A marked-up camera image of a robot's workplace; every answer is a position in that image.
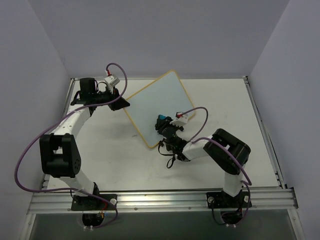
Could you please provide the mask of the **yellow-framed small whiteboard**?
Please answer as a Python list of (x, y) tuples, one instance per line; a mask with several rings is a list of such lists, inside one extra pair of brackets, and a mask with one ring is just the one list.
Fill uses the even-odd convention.
[(126, 101), (130, 106), (124, 111), (150, 149), (155, 148), (162, 139), (155, 130), (158, 115), (174, 118), (176, 113), (183, 113), (195, 107), (174, 70), (152, 81)]

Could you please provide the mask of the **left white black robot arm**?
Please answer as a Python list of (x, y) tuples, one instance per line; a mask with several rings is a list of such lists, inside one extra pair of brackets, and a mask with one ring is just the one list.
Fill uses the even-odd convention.
[(116, 88), (119, 82), (114, 74), (108, 74), (100, 82), (92, 77), (80, 79), (80, 89), (70, 102), (66, 119), (39, 139), (42, 171), (75, 189), (75, 195), (83, 197), (83, 204), (90, 210), (100, 206), (101, 197), (97, 184), (81, 170), (82, 159), (76, 138), (97, 107), (109, 103), (109, 108), (117, 111), (130, 106)]

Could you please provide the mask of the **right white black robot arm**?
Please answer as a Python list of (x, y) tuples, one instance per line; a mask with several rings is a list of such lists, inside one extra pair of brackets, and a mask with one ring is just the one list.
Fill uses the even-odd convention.
[(157, 117), (155, 130), (162, 136), (158, 147), (165, 146), (167, 156), (171, 157), (166, 167), (170, 169), (176, 160), (190, 162), (210, 157), (224, 171), (223, 203), (234, 206), (240, 201), (243, 177), (249, 178), (244, 168), (249, 160), (251, 148), (222, 128), (217, 129), (211, 136), (187, 141), (177, 135), (178, 130), (184, 130), (183, 126), (186, 123), (185, 120), (180, 121), (169, 116)]

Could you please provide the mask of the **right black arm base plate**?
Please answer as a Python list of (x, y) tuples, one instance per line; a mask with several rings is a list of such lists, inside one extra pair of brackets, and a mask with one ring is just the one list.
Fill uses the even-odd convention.
[(251, 200), (249, 200), (249, 193), (242, 190), (234, 197), (223, 191), (207, 192), (206, 200), (208, 208), (211, 209), (242, 209), (252, 207)]

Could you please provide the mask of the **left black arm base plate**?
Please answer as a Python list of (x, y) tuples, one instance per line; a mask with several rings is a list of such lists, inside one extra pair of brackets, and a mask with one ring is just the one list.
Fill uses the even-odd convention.
[[(117, 194), (101, 194), (101, 198), (109, 201), (113, 205), (117, 205)], [(113, 210), (114, 208), (100, 199), (91, 196), (73, 195), (71, 204), (72, 211), (99, 211), (99, 210)]]

